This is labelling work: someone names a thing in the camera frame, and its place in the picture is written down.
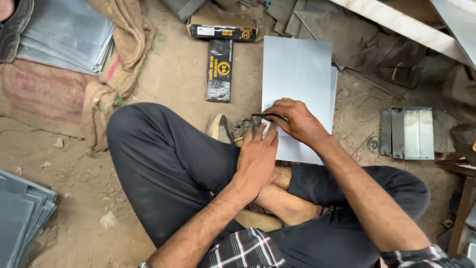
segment forearm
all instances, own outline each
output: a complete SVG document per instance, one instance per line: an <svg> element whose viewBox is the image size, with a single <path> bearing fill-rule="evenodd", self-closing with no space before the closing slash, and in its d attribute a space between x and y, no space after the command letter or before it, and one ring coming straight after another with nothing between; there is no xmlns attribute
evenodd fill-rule
<svg viewBox="0 0 476 268"><path fill-rule="evenodd" d="M180 228L147 260L154 268L196 267L213 239L251 200L253 194L237 181L230 184Z"/></svg>
<svg viewBox="0 0 476 268"><path fill-rule="evenodd" d="M416 250L431 245L415 222L332 136L311 148L323 160L380 251Z"/></svg>

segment shirt sleeve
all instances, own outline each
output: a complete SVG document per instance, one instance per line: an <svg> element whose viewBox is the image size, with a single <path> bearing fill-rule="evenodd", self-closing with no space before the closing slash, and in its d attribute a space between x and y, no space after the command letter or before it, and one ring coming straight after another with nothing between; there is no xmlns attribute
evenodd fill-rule
<svg viewBox="0 0 476 268"><path fill-rule="evenodd" d="M449 258L439 246L422 250L382 252L381 257L390 268L474 268L473 262L460 256Z"/></svg>

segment man's right hand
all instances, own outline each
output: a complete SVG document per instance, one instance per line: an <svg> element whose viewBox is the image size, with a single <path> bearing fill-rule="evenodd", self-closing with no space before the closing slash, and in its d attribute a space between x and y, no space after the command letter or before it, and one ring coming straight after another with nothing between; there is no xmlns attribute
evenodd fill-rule
<svg viewBox="0 0 476 268"><path fill-rule="evenodd" d="M287 134L296 140L312 147L315 141L323 140L330 136L319 120L311 114L306 105L301 101L282 98L274 102L273 106L265 112L275 113L287 120L275 115L267 115L266 120L277 123Z"/></svg>

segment black pants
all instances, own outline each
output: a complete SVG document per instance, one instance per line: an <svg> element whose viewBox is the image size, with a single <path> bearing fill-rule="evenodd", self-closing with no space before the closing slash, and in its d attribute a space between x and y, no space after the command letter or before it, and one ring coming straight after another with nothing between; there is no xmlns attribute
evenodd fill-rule
<svg viewBox="0 0 476 268"><path fill-rule="evenodd" d="M218 194L236 171L240 148L206 136L159 104L119 109L107 134L122 187L156 247L203 209L213 199L209 191ZM428 207L428 188L413 175L389 166L364 169L413 219ZM377 260L378 250L325 166L294 165L289 193L339 207L268 233L289 267L368 268ZM233 220L213 245L242 229Z"/></svg>

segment dusty ground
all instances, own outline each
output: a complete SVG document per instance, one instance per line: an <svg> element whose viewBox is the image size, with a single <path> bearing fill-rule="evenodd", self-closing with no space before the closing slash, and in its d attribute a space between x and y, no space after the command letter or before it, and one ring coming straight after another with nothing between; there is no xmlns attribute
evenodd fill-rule
<svg viewBox="0 0 476 268"><path fill-rule="evenodd" d="M190 38L185 25L158 1L147 0L143 6L159 37L135 90L139 101L164 104L202 131L218 113L236 122L260 109L262 42L235 43L231 103L206 102L208 43ZM213 10L205 4L200 12ZM435 241L435 235L444 231L440 223L449 217L446 206L456 179L430 161L393 161L369 149L368 139L379 134L380 109L397 100L344 72L339 73L337 92L333 134L362 165L399 167L428 184L432 202L418 223ZM121 189L108 152L90 158L84 155L84 141L65 137L67 146L58 149L53 147L56 139L55 134L0 118L0 168L22 167L24 175L59 193L58 210L36 239L28 264L136 267L153 248ZM51 165L41 168L46 161ZM100 219L108 212L118 223L106 229Z"/></svg>

